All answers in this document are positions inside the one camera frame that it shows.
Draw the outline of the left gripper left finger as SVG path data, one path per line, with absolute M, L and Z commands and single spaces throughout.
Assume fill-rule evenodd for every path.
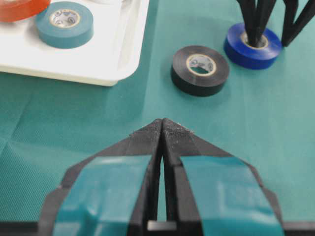
M 70 167 L 45 200 L 40 236 L 143 236 L 157 217 L 162 120 Z

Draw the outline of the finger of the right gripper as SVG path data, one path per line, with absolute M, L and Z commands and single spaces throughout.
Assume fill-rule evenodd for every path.
M 258 47 L 276 0 L 237 0 L 243 15 L 249 45 Z
M 315 1 L 309 0 L 302 12 L 295 20 L 298 9 L 298 0 L 283 0 L 285 4 L 285 15 L 281 43 L 288 46 L 302 31 L 307 23 L 315 16 Z

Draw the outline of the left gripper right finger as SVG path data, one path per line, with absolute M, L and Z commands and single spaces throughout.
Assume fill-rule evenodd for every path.
M 276 195 L 257 170 L 170 119 L 162 121 L 167 219 L 180 236 L 282 236 Z

